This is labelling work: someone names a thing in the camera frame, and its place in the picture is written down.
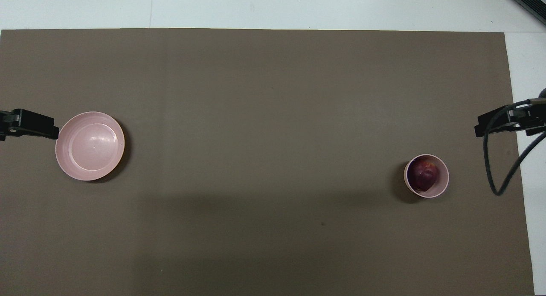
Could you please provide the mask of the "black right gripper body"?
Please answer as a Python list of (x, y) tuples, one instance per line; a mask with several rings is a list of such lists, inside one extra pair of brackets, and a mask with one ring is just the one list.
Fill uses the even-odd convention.
[(525, 131), (526, 136), (534, 136), (546, 131), (546, 104), (544, 102), (531, 102), (529, 105), (512, 109), (509, 116), (517, 124), (515, 131)]

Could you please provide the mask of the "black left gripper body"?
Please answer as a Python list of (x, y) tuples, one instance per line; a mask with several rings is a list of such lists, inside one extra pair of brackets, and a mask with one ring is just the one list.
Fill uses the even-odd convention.
[(14, 111), (0, 111), (0, 140), (6, 137), (20, 137), (17, 129), (12, 129), (12, 123), (18, 122), (20, 114)]

